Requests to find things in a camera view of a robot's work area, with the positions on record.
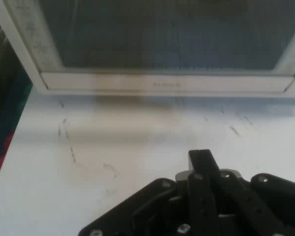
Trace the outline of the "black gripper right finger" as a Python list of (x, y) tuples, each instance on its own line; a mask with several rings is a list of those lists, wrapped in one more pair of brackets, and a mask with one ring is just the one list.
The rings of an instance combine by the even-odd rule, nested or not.
[(199, 235), (295, 236), (295, 182), (265, 173), (246, 181), (200, 150)]

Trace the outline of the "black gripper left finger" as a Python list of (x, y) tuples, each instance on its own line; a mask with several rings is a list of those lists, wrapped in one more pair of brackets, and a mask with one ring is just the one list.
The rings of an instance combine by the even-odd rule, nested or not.
[(218, 236), (210, 150), (189, 151), (190, 171), (159, 178), (81, 229), (81, 236)]

